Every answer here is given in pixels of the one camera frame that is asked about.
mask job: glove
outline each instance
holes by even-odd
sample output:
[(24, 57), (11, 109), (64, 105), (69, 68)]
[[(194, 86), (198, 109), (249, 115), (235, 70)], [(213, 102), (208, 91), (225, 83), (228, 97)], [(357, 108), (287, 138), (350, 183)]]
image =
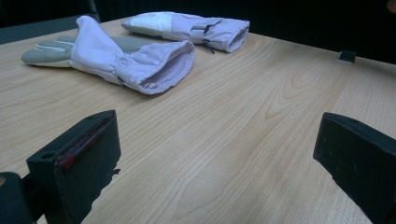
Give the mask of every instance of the glove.
[(125, 20), (122, 27), (134, 33), (176, 41), (190, 40), (195, 44), (233, 52), (244, 43), (249, 21), (203, 18), (175, 12), (149, 12)]
[(161, 93), (176, 86), (192, 68), (194, 48), (190, 41), (167, 44), (136, 41), (128, 47), (115, 38), (125, 51), (132, 52), (126, 53), (93, 18), (82, 16), (77, 24), (74, 44), (71, 37), (43, 42), (26, 51), (21, 59), (32, 65), (74, 67), (145, 94)]

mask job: wooden table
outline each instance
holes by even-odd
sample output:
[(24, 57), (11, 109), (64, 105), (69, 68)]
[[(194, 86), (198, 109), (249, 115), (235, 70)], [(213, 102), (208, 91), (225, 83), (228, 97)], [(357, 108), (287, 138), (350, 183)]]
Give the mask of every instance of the wooden table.
[[(128, 35), (121, 22), (103, 27)], [(147, 96), (21, 61), (37, 41), (75, 33), (0, 46), (1, 172), (27, 175), (29, 156), (116, 109), (120, 174), (85, 223), (370, 223), (312, 155), (326, 111), (396, 137), (396, 65), (249, 34), (231, 54), (197, 47), (185, 79)]]

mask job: work glove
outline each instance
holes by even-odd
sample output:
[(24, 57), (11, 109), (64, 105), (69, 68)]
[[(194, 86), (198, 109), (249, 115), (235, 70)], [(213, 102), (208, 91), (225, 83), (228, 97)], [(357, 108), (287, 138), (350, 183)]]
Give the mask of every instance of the work glove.
[(190, 40), (214, 49), (233, 52), (244, 43), (249, 21), (203, 18), (175, 12), (149, 12), (125, 20), (122, 27), (143, 35)]
[(157, 44), (110, 38), (91, 17), (77, 19), (78, 34), (57, 41), (42, 42), (26, 51), (21, 59), (31, 65), (73, 67), (145, 94), (168, 90), (191, 70), (194, 48), (190, 41)]

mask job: wood grain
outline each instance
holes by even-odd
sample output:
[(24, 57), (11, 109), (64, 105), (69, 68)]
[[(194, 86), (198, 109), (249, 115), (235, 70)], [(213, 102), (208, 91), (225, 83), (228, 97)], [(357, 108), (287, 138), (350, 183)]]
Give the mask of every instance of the wood grain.
[[(103, 27), (128, 35), (120, 23)], [(0, 45), (0, 171), (26, 175), (30, 155), (116, 109), (120, 174), (85, 223), (370, 223), (312, 154), (326, 111), (396, 137), (395, 65), (249, 34), (231, 54), (197, 46), (190, 74), (147, 96), (21, 62), (37, 41), (75, 33)]]

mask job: glove strap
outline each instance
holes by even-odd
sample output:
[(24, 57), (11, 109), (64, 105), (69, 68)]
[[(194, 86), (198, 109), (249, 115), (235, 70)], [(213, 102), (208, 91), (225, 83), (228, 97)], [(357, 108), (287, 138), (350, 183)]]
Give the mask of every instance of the glove strap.
[(205, 40), (205, 34), (212, 26), (219, 24), (223, 18), (210, 18), (205, 23), (196, 23), (192, 26), (190, 41), (192, 43), (202, 44)]

